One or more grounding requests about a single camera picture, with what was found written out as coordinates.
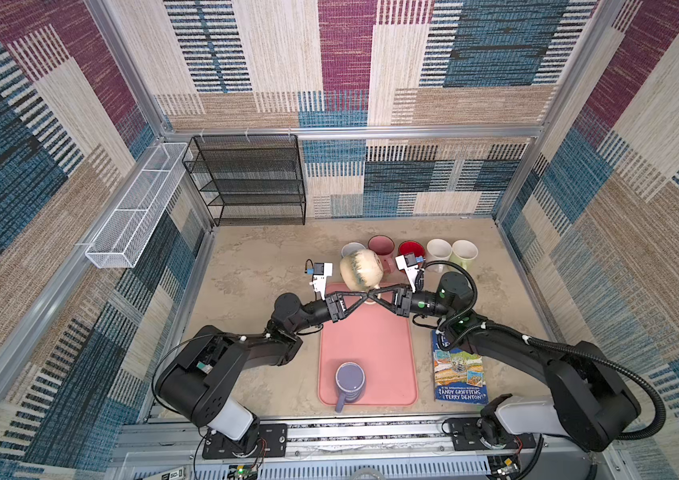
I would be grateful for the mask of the purple ceramic mug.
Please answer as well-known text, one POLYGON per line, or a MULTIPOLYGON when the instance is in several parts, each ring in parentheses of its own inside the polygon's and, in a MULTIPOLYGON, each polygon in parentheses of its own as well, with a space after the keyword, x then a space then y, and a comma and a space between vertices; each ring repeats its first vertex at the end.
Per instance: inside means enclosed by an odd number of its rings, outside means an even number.
POLYGON ((335 412, 341 413, 347 404, 361 399, 367 385, 365 370, 355 362, 345 362, 337 368, 334 376, 337 400, 335 412))

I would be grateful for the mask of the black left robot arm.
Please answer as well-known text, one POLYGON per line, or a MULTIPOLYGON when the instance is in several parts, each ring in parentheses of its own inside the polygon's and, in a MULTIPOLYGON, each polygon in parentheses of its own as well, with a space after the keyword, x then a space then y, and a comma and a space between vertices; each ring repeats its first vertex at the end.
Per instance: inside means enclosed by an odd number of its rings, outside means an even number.
POLYGON ((339 291, 303 304, 285 293, 275 300, 261 334, 203 327, 160 372, 155 397, 193 425, 223 436, 232 452, 253 454, 261 444, 259 419, 231 398, 241 372, 291 362, 303 344, 301 332, 341 321, 367 299, 365 292, 339 291))

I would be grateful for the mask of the red ceramic mug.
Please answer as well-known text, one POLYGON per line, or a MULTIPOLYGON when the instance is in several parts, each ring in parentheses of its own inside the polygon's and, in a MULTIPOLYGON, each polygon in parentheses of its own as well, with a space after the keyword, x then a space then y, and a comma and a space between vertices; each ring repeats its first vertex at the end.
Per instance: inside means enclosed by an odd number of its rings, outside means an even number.
POLYGON ((401 244, 399 244, 399 250, 397 250, 397 254, 403 256, 407 254, 413 254, 416 258, 421 257, 423 259, 425 259, 425 256, 427 256, 425 248, 419 242, 413 240, 401 242, 401 244))

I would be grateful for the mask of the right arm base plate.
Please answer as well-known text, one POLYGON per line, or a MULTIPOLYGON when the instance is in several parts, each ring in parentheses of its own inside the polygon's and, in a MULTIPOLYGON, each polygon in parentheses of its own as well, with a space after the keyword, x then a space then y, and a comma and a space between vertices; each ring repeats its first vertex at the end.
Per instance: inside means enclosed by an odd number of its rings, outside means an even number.
POLYGON ((451 417, 441 422, 441 432, 453 442, 455 451, 533 450, 539 438, 533 434, 511 435, 503 433, 499 438, 487 440, 477 425, 478 417, 451 417))

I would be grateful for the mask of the pink patterned glass mug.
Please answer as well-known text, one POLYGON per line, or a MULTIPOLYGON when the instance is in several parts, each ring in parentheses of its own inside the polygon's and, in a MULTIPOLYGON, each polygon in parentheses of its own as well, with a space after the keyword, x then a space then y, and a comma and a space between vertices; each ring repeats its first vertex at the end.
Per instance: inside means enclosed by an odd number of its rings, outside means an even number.
POLYGON ((371 237, 367 242, 367 248, 377 254, 381 264, 383 264, 383 270, 391 272, 395 269, 395 242, 389 236, 375 235, 371 237))

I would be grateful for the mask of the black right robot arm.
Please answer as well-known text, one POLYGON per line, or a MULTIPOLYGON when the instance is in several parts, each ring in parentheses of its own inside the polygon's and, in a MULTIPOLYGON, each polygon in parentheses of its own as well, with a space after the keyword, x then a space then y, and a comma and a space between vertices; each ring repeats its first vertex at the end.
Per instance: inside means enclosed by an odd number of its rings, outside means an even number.
POLYGON ((439 318, 437 347, 444 352, 493 358, 543 382, 549 388, 543 399, 509 396, 489 406, 489 416, 506 432, 567 436, 602 452, 615 440, 643 440, 665 426, 667 410, 657 390, 597 346, 541 340, 475 312, 477 286, 469 274, 445 274, 435 292, 401 284, 367 297, 399 316, 439 318))

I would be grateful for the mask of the beige speckled ceramic mug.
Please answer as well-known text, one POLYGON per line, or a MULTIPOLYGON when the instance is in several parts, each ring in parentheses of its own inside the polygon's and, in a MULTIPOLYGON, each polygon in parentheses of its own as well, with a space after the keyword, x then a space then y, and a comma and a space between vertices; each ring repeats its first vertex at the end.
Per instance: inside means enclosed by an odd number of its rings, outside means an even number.
POLYGON ((343 257, 339 270, 345 285, 356 292, 379 288, 385 274, 379 256, 369 249, 361 249, 343 257))

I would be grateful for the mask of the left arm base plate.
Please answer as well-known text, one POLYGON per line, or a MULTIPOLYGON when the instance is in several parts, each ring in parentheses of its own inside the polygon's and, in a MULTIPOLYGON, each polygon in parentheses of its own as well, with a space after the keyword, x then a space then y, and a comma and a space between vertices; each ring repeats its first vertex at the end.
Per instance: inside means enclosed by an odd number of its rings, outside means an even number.
POLYGON ((285 456, 288 425, 255 422, 241 440, 230 440, 213 431, 205 435, 201 457, 204 460, 232 458, 281 458, 285 456))

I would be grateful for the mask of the light green ceramic mug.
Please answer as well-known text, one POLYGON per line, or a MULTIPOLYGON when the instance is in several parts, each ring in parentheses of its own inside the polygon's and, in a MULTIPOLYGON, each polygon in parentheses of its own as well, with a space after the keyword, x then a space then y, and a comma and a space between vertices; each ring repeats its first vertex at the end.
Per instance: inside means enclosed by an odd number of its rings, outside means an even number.
POLYGON ((479 248, 473 242, 457 240, 451 245, 451 257, 449 257, 449 260, 461 266, 464 270, 469 270, 477 256, 479 256, 479 248))

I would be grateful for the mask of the white ceramic mug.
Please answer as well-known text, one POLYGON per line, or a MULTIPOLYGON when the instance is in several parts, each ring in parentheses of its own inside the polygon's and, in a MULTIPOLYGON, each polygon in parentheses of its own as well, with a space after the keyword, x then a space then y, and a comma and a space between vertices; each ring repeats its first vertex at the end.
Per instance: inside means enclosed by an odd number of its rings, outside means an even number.
MULTIPOLYGON (((433 262, 437 260, 449 261, 451 259, 451 253, 453 253, 453 248, 447 240, 435 238, 427 242, 427 262, 433 262)), ((449 269, 446 265, 437 264, 429 266, 427 270, 437 273, 443 273, 445 270, 449 269)))

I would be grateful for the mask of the blue ceramic mug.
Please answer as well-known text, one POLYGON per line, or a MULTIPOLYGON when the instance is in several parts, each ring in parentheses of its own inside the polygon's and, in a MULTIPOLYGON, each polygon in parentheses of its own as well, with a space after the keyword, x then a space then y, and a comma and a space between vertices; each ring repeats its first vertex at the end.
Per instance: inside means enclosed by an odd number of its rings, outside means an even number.
POLYGON ((367 248, 365 244, 359 242, 349 242, 343 245, 343 248, 341 248, 341 257, 345 258, 357 251, 365 250, 365 248, 367 248))

